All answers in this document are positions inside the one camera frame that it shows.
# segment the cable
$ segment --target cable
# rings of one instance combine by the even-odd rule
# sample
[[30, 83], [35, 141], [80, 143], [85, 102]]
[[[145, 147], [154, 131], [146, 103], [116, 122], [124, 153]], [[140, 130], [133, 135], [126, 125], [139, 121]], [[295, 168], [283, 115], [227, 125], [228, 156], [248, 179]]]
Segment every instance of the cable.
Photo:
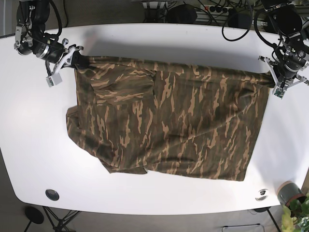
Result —
[[273, 52], [271, 53], [271, 57], [274, 59], [274, 61], [277, 61], [277, 59], [274, 58], [274, 53], [278, 50], [280, 44], [282, 42], [282, 37], [280, 36], [280, 39], [279, 39], [279, 43], [277, 45], [277, 47], [273, 50]]
[[304, 26], [307, 22], [309, 22], [309, 19], [307, 19], [307, 20], [303, 23], [303, 26]]
[[67, 12], [67, 8], [66, 8], [66, 0], [63, 0], [63, 9], [64, 9], [64, 14], [66, 15], [66, 24], [65, 24], [65, 28], [68, 26], [69, 24], [69, 17], [68, 17], [68, 12]]
[[51, 54], [53, 54], [54, 52], [57, 52], [57, 51], [59, 51], [59, 50], [62, 50], [62, 49], [58, 49], [58, 50], [52, 51], [51, 53], [48, 54], [48, 56], [47, 56], [46, 59], [45, 59], [45, 67], [46, 67], [46, 71], [47, 71], [48, 76], [51, 76], [51, 75], [52, 75], [52, 72], [50, 71], [49, 65], [47, 66], [47, 60], [48, 60], [48, 58], [49, 58], [49, 56], [50, 56]]
[[207, 14], [210, 16], [210, 18], [211, 18], [217, 25], [219, 25], [218, 22], [217, 22], [217, 20], [211, 15], [211, 13], [209, 12], [209, 10], [207, 10], [206, 8], [205, 8], [205, 10], [200, 9], [200, 8], [198, 8], [198, 7], [194, 7], [194, 8], [199, 9], [199, 10], [204, 11], [204, 12], [207, 12]]
[[198, 7], [195, 7], [195, 6], [194, 6], [194, 8], [195, 8], [195, 9], [198, 9], [198, 10], [200, 10], [200, 11], [205, 12], [205, 13], [209, 16], [210, 19], [209, 19], [209, 21], [208, 21], [208, 23], [209, 23], [208, 25], [210, 25], [210, 24], [212, 23], [212, 20], [214, 20], [214, 21], [216, 22], [216, 24], [219, 25], [218, 22], [217, 22], [217, 20], [211, 15], [211, 13], [210, 13], [209, 11], [204, 11], [203, 9], [198, 8]]
[[267, 44], [268, 46], [270, 46], [270, 47], [272, 47], [272, 48], [275, 49], [275, 48], [277, 47], [277, 45], [276, 45], [275, 43], [268, 42], [268, 41], [261, 35], [261, 33], [259, 32], [259, 29], [257, 28], [257, 19], [258, 19], [259, 15], [260, 15], [261, 13], [264, 13], [264, 14], [266, 14], [266, 15], [269, 17], [269, 15], [267, 14], [267, 12], [266, 12], [264, 9], [258, 10], [258, 11], [255, 13], [255, 16], [254, 16], [254, 21], [253, 21], [254, 30], [255, 30], [257, 36], [258, 36], [265, 44]]
[[223, 37], [224, 37], [227, 41], [230, 41], [230, 42], [238, 41], [238, 40], [242, 39], [243, 37], [245, 37], [245, 36], [249, 33], [249, 31], [250, 31], [250, 28], [251, 28], [251, 25], [252, 25], [252, 20], [253, 20], [253, 10], [252, 10], [252, 7], [251, 7], [251, 5], [250, 5], [250, 3], [249, 3], [249, 0], [246, 0], [246, 2], [248, 3], [248, 7], [249, 7], [249, 10], [250, 10], [250, 15], [251, 15], [250, 24], [249, 24], [249, 26], [248, 26], [248, 29], [246, 30], [246, 32], [245, 32], [242, 36], [240, 36], [240, 37], [238, 37], [238, 38], [236, 38], [236, 39], [228, 39], [228, 38], [224, 35], [224, 27], [225, 27], [225, 25], [227, 24], [227, 22], [228, 22], [231, 18], [235, 17], [237, 14], [232, 15], [231, 17], [229, 17], [229, 18], [225, 21], [225, 23], [224, 23], [223, 26], [222, 26], [222, 30], [221, 30]]
[[57, 37], [60, 36], [60, 34], [62, 33], [62, 23], [61, 23], [61, 18], [60, 18], [60, 14], [58, 12], [58, 9], [54, 3], [53, 0], [49, 0], [49, 3], [52, 5], [54, 11], [55, 11], [55, 15], [56, 15], [56, 18], [57, 18], [57, 21], [58, 21], [58, 33], [56, 34]]

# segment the metal bracket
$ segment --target metal bracket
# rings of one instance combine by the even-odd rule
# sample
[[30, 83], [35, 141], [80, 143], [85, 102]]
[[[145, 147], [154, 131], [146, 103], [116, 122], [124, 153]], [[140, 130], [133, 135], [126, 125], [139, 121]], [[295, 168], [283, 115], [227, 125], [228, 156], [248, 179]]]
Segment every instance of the metal bracket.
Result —
[[275, 71], [274, 71], [273, 66], [272, 66], [273, 62], [269, 58], [262, 57], [262, 56], [259, 57], [259, 60], [261, 60], [261, 61], [266, 63], [266, 65], [268, 66], [268, 68], [270, 70], [271, 76], [274, 79], [275, 87], [272, 90], [272, 94], [273, 95], [275, 95], [275, 96], [277, 96], [277, 97], [282, 99], [288, 88], [291, 88], [291, 87], [293, 87], [295, 85], [298, 85], [299, 83], [302, 83], [302, 82], [304, 82], [305, 84], [309, 85], [309, 81], [307, 80], [307, 78], [297, 74], [295, 77], [299, 81], [294, 82], [294, 79], [286, 80], [284, 88], [281, 88], [282, 82], [279, 82], [278, 79], [277, 79], [277, 76], [276, 76]]
[[[64, 45], [66, 45], [68, 42], [69, 41], [67, 39], [64, 39], [62, 41], [62, 43]], [[82, 47], [82, 46], [79, 46], [79, 47], [70, 46], [69, 47], [68, 53], [65, 54], [61, 58], [61, 60], [55, 64], [54, 71], [52, 72], [52, 75], [48, 76], [46, 78], [46, 81], [47, 81], [49, 87], [58, 85], [59, 83], [62, 82], [62, 78], [61, 78], [60, 73], [59, 73], [60, 69], [62, 69], [62, 67], [70, 66], [71, 62], [72, 62], [72, 57], [73, 57], [74, 52], [80, 51], [80, 50], [83, 50], [83, 49], [84, 49], [84, 47]]]

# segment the power strip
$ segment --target power strip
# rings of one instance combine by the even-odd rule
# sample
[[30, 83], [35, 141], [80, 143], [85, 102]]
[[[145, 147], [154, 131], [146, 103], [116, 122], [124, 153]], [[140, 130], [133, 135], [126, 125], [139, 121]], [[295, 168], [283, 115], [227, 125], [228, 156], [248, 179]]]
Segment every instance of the power strip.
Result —
[[[212, 16], [215, 17], [218, 23], [223, 23], [227, 20], [228, 11], [232, 7], [220, 7], [215, 5], [201, 5], [200, 9], [204, 11], [208, 11]], [[210, 21], [210, 17], [203, 11], [197, 10], [197, 19], [199, 22], [208, 22]]]
[[229, 9], [232, 7], [221, 7], [221, 6], [214, 6], [214, 5], [201, 5], [200, 9], [204, 11], [209, 11], [212, 15], [226, 15], [228, 16]]

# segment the camouflage shirt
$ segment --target camouflage shirt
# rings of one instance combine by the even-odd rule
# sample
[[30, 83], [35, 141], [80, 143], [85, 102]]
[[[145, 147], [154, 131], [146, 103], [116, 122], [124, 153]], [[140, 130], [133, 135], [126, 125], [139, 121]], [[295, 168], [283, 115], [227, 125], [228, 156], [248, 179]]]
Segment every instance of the camouflage shirt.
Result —
[[242, 181], [272, 78], [129, 58], [75, 71], [69, 137], [110, 172]]

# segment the gray floor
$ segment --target gray floor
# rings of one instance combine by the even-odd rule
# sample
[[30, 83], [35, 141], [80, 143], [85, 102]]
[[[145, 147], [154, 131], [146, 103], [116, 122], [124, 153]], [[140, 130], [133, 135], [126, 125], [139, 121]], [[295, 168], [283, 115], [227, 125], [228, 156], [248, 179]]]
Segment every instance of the gray floor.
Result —
[[[1, 231], [21, 232], [28, 223], [23, 211], [24, 207], [28, 204], [16, 198], [1, 153], [0, 186]], [[41, 206], [34, 206], [43, 212]], [[280, 223], [282, 215], [281, 207], [272, 207], [270, 210], [276, 221]], [[54, 211], [58, 217], [63, 217], [67, 213], [67, 210], [62, 209], [54, 209]], [[221, 227], [225, 225], [232, 226], [256, 223], [264, 225], [266, 232], [276, 231], [267, 212], [257, 214], [249, 210], [186, 216], [132, 216], [82, 212], [69, 224], [69, 228], [78, 232], [220, 232]], [[29, 229], [29, 232], [52, 231], [52, 227], [46, 217], [42, 225], [32, 224]], [[230, 230], [230, 232], [262, 231], [256, 228], [255, 230]]]

